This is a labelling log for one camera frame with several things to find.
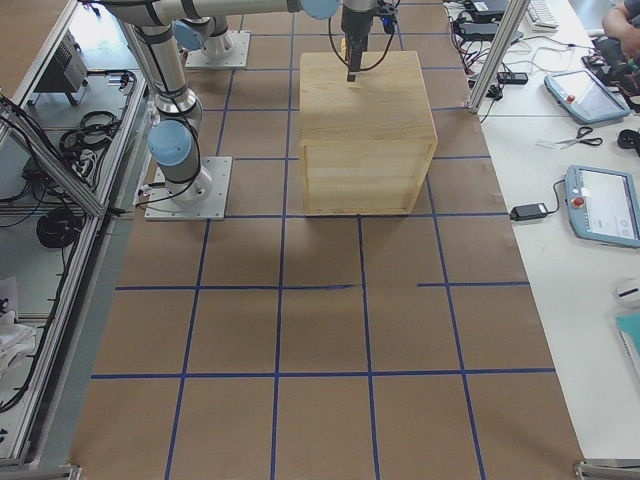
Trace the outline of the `person forearm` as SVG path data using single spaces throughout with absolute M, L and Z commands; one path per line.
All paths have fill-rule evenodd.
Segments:
M 632 19 L 638 15 L 638 1 L 621 1 L 602 19 L 604 33 L 609 38 L 618 40 L 627 56 L 639 53 L 639 29 L 632 24 Z

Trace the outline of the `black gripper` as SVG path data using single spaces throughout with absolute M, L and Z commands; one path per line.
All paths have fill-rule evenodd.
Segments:
M 349 36 L 367 36 L 373 23 L 375 0 L 344 0 L 342 6 L 342 31 Z M 347 81 L 354 82 L 361 68 L 360 42 L 345 43 L 345 59 L 348 70 Z

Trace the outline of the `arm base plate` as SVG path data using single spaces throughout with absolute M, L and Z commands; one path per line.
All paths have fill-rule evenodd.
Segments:
M 194 182 L 186 185 L 166 183 L 159 167 L 154 181 L 162 185 L 150 192 L 144 205 L 144 217 L 148 221 L 195 221 L 225 218 L 228 190 L 231 179 L 232 158 L 204 156 L 201 170 Z
M 227 30 L 209 37 L 198 50 L 190 51 L 186 68 L 190 70 L 230 70 L 247 66 L 251 33 L 247 30 Z

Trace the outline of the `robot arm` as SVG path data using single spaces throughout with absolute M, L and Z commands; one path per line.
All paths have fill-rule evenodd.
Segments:
M 189 52 L 201 51 L 207 57 L 222 58 L 234 47 L 226 16 L 179 19 L 173 22 L 173 29 L 177 43 Z
M 228 186 L 218 185 L 210 167 L 222 158 L 204 159 L 198 129 L 202 106 L 188 87 L 175 34 L 176 22 L 188 33 L 193 24 L 217 25 L 229 15 L 305 12 L 316 20 L 330 20 L 342 10 L 341 29 L 347 40 L 347 80 L 361 71 L 362 54 L 375 17 L 394 13 L 383 1 L 105 1 L 121 23 L 133 31 L 133 54 L 155 91 L 159 122 L 151 127 L 148 148 L 164 175 L 168 195 L 157 199 L 162 214 L 196 218 L 214 206 L 215 217 L 226 205 Z

